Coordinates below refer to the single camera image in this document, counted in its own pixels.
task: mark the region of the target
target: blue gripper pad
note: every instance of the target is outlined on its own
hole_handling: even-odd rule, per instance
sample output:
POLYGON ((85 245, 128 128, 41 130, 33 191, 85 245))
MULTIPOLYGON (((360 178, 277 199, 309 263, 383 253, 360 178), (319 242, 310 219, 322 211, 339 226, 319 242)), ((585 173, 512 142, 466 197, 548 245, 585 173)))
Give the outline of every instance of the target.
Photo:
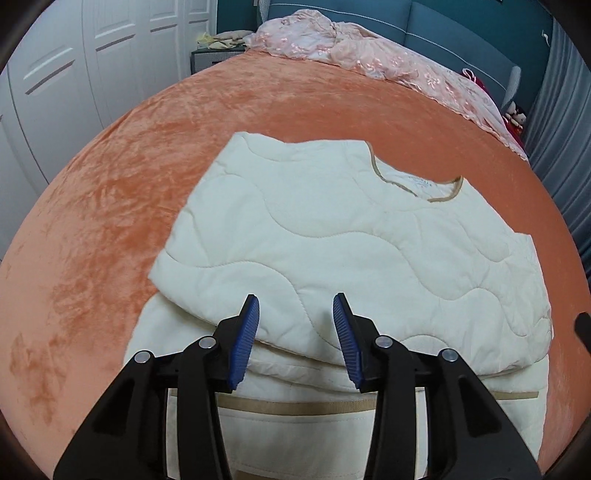
POLYGON ((355 388, 358 389, 363 381, 361 351, 349 324, 347 310, 350 312, 348 305, 345 307, 340 295, 336 295, 333 300, 333 320, 335 321, 336 333, 339 336, 340 349, 343 352, 347 373, 350 380, 355 384, 355 388))
POLYGON ((251 356, 252 345, 255 341, 256 329, 259 322, 259 301, 254 295, 249 295, 250 302, 242 316, 242 325, 230 352, 230 369, 228 385, 236 390, 238 384, 244 380, 248 359, 251 356))

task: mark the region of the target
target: blue headboard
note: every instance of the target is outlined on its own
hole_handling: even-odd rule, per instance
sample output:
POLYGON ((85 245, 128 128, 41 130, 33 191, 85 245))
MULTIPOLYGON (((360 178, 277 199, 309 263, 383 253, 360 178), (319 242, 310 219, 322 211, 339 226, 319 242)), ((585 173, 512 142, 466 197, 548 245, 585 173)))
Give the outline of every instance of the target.
POLYGON ((417 2, 411 7, 404 46, 455 72, 471 69, 502 110, 517 93, 518 66, 471 30, 417 2))
POLYGON ((302 8, 318 10, 333 22, 352 22, 402 44, 411 0, 267 0, 268 19, 291 15, 302 8))
POLYGON ((332 21, 357 23, 450 70, 471 69, 503 112, 513 100, 521 69, 471 30, 411 0, 260 0, 261 21, 318 10, 332 21))

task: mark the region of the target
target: metal bolt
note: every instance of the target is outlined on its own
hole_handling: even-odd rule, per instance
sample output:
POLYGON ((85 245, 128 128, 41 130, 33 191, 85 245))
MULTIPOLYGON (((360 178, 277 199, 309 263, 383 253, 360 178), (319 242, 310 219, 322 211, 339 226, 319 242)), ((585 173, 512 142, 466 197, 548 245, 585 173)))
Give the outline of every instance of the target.
POLYGON ((214 337, 203 337, 199 340, 199 346, 201 348, 213 348, 216 346, 216 339, 214 337))
POLYGON ((134 360, 139 364, 144 364, 148 360, 150 360, 150 356, 151 356, 150 352, 147 352, 146 350, 142 350, 141 352, 138 352, 134 355, 134 360))
POLYGON ((457 352, 451 348, 446 348, 441 353, 441 356, 443 357, 444 360, 447 360, 448 362, 455 362, 459 357, 457 352))
POLYGON ((394 344, 394 340, 389 336, 380 335, 375 339, 375 344, 380 348, 390 348, 394 344))

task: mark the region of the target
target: beige trim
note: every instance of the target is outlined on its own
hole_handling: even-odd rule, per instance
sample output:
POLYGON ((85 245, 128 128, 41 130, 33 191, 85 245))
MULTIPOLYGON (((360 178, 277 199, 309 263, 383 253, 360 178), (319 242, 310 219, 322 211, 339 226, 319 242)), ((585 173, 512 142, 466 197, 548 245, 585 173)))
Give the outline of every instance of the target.
MULTIPOLYGON (((538 398, 538 392, 498 392, 492 391, 496 400, 527 400, 538 398)), ((177 396, 177 390, 171 389, 171 395, 177 396)), ((264 415, 287 417, 337 415, 342 413, 358 413, 375 410, 376 399, 332 401, 332 402, 275 402, 256 400, 254 398, 235 397, 229 394, 217 394, 217 406, 228 410, 247 411, 264 415)))
POLYGON ((540 396, 540 392, 495 392, 492 391, 495 400, 532 400, 540 396))
MULTIPOLYGON (((374 148, 373 148, 372 144, 369 143, 368 141, 366 141, 365 143, 367 144, 367 146, 369 148, 369 153, 371 155, 371 166, 374 168, 375 174, 384 182, 390 183, 392 185, 396 185, 397 187, 403 189, 405 192, 409 192, 410 194, 419 198, 419 196, 416 193, 414 193, 411 189, 405 187, 401 183, 398 183, 397 181, 393 181, 393 180, 387 180, 383 177, 382 173, 378 169, 378 164, 375 161, 375 153, 374 153, 374 148)), ((457 196, 457 194, 460 193, 460 189, 462 188, 462 185, 464 183, 464 178, 462 176, 460 176, 454 180, 438 182, 439 185, 450 185, 452 183, 455 184, 455 187, 454 187, 453 191, 447 197, 427 199, 427 201, 428 202, 448 202, 449 200, 455 198, 457 196)))

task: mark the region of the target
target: teal wall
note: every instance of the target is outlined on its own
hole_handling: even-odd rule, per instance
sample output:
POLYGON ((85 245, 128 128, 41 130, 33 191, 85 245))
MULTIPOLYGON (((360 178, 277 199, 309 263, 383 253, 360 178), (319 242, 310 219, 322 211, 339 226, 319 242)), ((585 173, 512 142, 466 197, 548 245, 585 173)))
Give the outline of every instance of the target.
POLYGON ((253 0, 217 0, 217 31, 256 31, 256 7, 253 0))
POLYGON ((522 69, 515 103, 526 112, 537 95, 552 39, 552 17, 538 0, 418 0, 484 38, 522 69))

